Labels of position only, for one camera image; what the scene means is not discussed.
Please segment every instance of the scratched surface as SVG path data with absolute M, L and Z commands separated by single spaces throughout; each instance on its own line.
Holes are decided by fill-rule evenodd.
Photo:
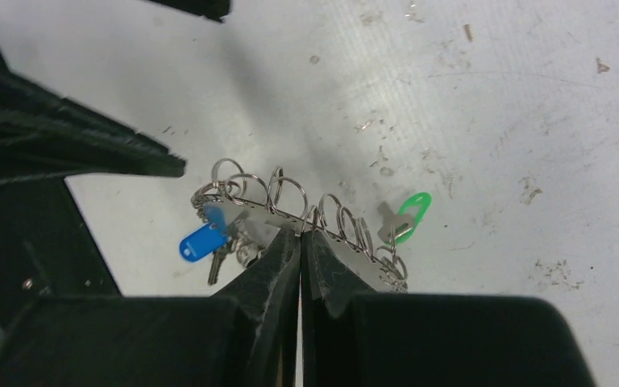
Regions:
M 138 0 L 0 0 L 0 47 L 189 160 L 178 180 L 69 179 L 125 294 L 217 289 L 177 245 L 219 157 L 282 164 L 373 232 L 378 203 L 426 190 L 410 289 L 545 298 L 619 386 L 619 1 L 260 0 L 220 26 Z

